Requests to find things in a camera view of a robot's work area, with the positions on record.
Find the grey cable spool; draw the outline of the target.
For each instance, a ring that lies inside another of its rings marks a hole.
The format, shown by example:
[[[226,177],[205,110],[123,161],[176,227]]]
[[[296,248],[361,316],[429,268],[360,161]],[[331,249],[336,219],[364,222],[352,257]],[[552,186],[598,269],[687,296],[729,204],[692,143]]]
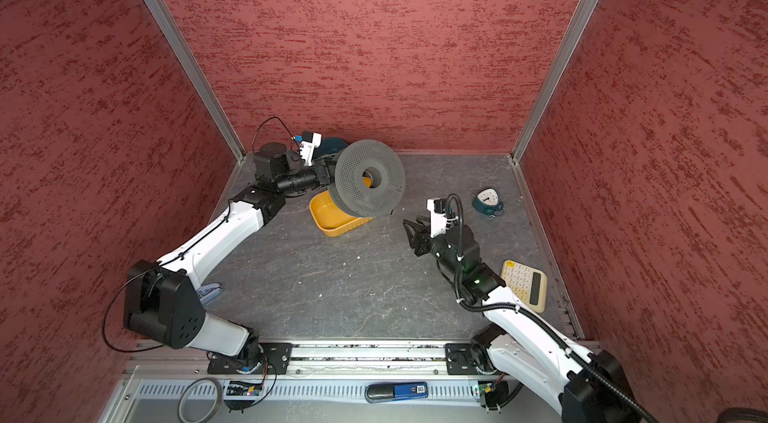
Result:
[[[356,218],[390,215],[400,203],[406,177],[399,156],[375,140],[357,141],[333,160],[329,195],[336,206]]]

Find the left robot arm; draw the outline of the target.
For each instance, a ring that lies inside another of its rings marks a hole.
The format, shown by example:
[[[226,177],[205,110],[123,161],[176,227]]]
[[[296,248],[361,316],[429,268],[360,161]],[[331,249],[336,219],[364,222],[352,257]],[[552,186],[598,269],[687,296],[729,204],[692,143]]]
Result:
[[[287,199],[331,185],[338,158],[315,156],[306,144],[298,152],[280,143],[263,145],[254,155],[254,182],[231,198],[220,216],[179,248],[131,268],[121,291],[124,328],[169,348],[217,355],[241,374],[265,370],[256,332],[208,313],[198,290]]]

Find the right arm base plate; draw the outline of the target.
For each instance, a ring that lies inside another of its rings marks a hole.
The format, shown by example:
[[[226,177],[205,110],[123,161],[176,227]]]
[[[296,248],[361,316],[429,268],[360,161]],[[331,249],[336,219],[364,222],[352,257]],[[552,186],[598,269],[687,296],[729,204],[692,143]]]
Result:
[[[447,343],[444,352],[447,373],[451,376],[479,375],[486,370],[484,353],[475,343]]]

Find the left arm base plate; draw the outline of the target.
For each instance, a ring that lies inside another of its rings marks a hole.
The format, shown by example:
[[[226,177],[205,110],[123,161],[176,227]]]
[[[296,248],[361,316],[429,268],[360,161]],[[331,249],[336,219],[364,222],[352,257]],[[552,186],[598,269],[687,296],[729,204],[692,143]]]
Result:
[[[238,359],[219,353],[208,352],[209,375],[235,375],[251,377],[264,372],[285,375],[294,345],[288,342],[262,342],[257,354],[250,359]]]

